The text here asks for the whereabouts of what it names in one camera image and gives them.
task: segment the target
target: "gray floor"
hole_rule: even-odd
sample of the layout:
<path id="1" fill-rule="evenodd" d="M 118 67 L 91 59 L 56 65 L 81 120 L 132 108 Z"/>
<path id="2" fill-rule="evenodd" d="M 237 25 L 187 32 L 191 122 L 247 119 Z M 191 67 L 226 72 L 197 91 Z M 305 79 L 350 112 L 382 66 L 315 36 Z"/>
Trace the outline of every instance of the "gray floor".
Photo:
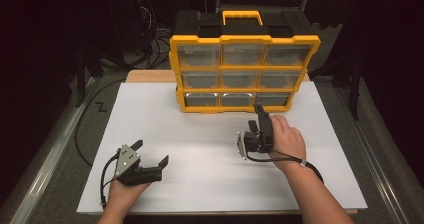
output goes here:
<path id="1" fill-rule="evenodd" d="M 325 62 L 325 54 L 317 55 L 311 65 L 319 66 Z M 168 69 L 169 63 L 160 66 Z M 94 94 L 126 76 L 126 72 L 105 70 L 101 79 L 89 86 Z M 366 83 L 361 82 L 358 103 L 359 121 L 352 119 L 346 110 L 345 89 L 334 89 L 328 77 L 314 80 L 321 99 L 332 121 L 335 132 L 343 150 L 348 157 L 360 188 L 369 206 L 368 209 L 353 215 L 356 223 L 424 223 L 424 192 L 411 169 L 406 164 L 390 134 L 384 126 L 378 111 L 370 97 Z M 115 83 L 96 96 L 87 105 L 86 112 L 81 117 L 78 131 L 78 145 L 89 162 L 93 162 L 98 146 L 107 125 L 109 115 L 116 98 L 119 84 Z M 68 107 L 63 112 L 52 130 L 49 138 L 41 147 L 31 166 L 23 175 L 9 200 L 0 211 L 0 223 L 10 223 L 16 220 L 22 207 L 22 200 L 37 177 L 40 168 L 45 163 L 57 140 L 63 140 L 64 130 L 70 123 L 75 123 L 73 117 L 78 115 L 74 108 L 76 93 Z M 83 162 L 75 147 L 74 136 L 64 143 L 63 155 L 58 160 L 48 185 L 37 199 L 35 208 L 28 214 L 28 223 L 94 223 L 98 216 L 80 215 L 76 213 L 90 167 Z M 141 217 L 142 223 L 235 223 L 242 220 L 245 223 L 266 221 L 287 221 L 299 223 L 297 217 L 288 216 L 249 216 L 249 217 Z"/>

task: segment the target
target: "white board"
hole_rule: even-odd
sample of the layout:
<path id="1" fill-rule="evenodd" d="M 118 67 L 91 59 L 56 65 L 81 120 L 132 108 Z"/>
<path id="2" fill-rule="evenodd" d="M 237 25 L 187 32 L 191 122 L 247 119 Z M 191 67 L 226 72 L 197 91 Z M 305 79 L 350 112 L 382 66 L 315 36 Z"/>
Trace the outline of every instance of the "white board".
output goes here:
<path id="1" fill-rule="evenodd" d="M 182 113 L 175 83 L 124 83 L 100 144 L 77 212 L 101 213 L 99 184 L 107 160 L 142 139 L 143 167 L 169 155 L 163 180 L 152 184 L 131 213 L 227 213 L 298 210 L 283 173 L 272 163 L 242 160 L 235 141 L 254 113 Z M 282 113 L 303 134 L 307 159 L 345 209 L 367 208 L 313 82 L 304 82 Z M 112 177 L 115 163 L 106 173 Z"/>

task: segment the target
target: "yellow plastic case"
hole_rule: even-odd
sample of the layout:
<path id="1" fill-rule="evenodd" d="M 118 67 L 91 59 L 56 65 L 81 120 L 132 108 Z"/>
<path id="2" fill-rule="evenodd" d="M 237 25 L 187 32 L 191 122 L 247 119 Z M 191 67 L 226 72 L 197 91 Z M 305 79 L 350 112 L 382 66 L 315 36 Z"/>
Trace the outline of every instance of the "yellow plastic case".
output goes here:
<path id="1" fill-rule="evenodd" d="M 304 14 L 180 11 L 169 59 L 183 112 L 285 112 L 320 45 Z"/>

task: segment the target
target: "hand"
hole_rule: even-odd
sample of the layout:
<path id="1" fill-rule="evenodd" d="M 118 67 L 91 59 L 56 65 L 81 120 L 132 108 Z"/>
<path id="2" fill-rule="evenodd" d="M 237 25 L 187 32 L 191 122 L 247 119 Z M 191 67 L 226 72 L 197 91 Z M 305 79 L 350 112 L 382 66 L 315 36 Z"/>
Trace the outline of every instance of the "hand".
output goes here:
<path id="1" fill-rule="evenodd" d="M 118 180 L 112 181 L 107 205 L 98 223 L 122 223 L 138 197 L 150 184 L 125 186 Z"/>
<path id="2" fill-rule="evenodd" d="M 287 119 L 280 115 L 271 117 L 274 131 L 274 150 L 306 160 L 306 147 L 302 134 L 295 127 L 290 127 Z M 277 152 L 270 152 L 271 158 L 285 157 Z M 291 167 L 299 167 L 299 163 L 291 161 L 278 161 L 274 164 L 284 173 Z"/>

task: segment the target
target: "table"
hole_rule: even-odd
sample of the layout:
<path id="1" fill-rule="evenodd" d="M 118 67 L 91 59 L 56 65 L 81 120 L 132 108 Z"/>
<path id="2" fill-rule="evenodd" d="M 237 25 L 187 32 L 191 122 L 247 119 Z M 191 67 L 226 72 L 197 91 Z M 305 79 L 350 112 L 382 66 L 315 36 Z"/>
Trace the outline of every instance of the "table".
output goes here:
<path id="1" fill-rule="evenodd" d="M 170 70 L 130 72 L 120 87 L 77 212 L 102 212 L 101 170 L 121 144 L 138 139 L 144 140 L 138 150 L 142 166 L 156 166 L 165 155 L 170 160 L 163 180 L 143 193 L 132 214 L 297 212 L 287 180 L 272 163 L 243 161 L 238 154 L 237 131 L 248 130 L 247 121 L 256 114 L 182 113 L 174 78 Z M 292 109 L 283 115 L 302 131 L 308 161 L 317 166 L 341 205 L 350 212 L 367 208 L 313 82 L 301 85 Z M 113 170 L 109 168 L 106 176 Z"/>

